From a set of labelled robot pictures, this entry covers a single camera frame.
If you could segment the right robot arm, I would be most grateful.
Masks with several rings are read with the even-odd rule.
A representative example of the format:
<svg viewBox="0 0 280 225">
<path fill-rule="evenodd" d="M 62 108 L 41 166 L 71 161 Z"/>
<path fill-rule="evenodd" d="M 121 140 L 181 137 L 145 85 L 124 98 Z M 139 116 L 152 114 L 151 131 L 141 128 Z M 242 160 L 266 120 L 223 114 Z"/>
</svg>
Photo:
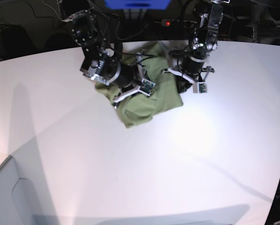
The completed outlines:
<svg viewBox="0 0 280 225">
<path fill-rule="evenodd" d="M 123 63 L 123 44 L 115 42 L 111 47 L 99 28 L 96 19 L 99 15 L 100 13 L 93 9 L 87 9 L 68 18 L 73 23 L 73 39 L 82 48 L 85 56 L 80 71 L 92 81 L 105 86 L 113 85 L 119 89 L 119 93 L 111 100 L 114 107 L 128 97 L 138 94 L 151 96 L 155 83 L 150 80 L 141 63 L 153 56 L 140 51 L 132 54 L 135 57 L 132 65 Z"/>
</svg>

